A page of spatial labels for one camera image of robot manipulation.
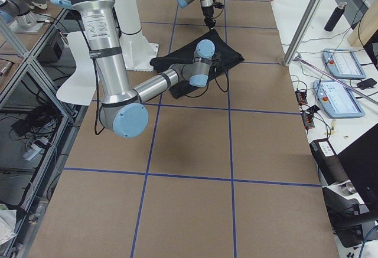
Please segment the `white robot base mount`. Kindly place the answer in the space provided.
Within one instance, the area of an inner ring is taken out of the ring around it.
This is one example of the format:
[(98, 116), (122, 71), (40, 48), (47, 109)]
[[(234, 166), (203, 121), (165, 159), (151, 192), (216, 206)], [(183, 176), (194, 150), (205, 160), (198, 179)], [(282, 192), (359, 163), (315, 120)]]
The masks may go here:
[(115, 0), (115, 12), (126, 69), (153, 71), (150, 61), (157, 57), (159, 45), (149, 43), (143, 35), (136, 0)]

